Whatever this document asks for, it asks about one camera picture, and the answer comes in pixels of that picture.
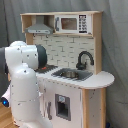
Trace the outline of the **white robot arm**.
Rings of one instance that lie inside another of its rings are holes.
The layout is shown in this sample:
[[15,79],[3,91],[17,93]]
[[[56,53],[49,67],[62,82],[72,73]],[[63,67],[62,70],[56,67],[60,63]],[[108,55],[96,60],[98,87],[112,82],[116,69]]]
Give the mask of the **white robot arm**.
[[40,111],[36,69],[47,64],[46,50],[41,45],[14,41],[0,48],[0,73],[9,74],[11,112],[19,128],[53,128]]

